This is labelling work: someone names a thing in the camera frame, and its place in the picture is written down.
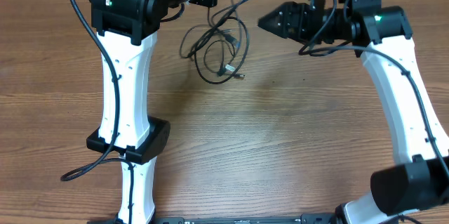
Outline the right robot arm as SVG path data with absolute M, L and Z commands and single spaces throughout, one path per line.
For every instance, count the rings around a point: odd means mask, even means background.
M 389 125 L 395 164 L 374 172 L 370 190 L 334 213 L 304 213 L 301 223 L 398 223 L 448 203 L 448 134 L 420 75 L 413 31 L 399 6 L 382 0 L 304 0 L 281 4 L 260 28 L 301 43 L 300 55 L 353 51 L 368 71 Z

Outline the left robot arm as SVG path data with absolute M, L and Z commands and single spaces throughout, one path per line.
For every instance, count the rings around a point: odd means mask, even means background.
M 166 146 L 168 121 L 147 114 L 149 65 L 157 31 L 169 8 L 217 0 L 89 0 L 92 26 L 108 58 L 103 60 L 101 125 L 86 139 L 88 149 L 118 152 L 122 203 L 113 223 L 153 223 L 156 158 Z

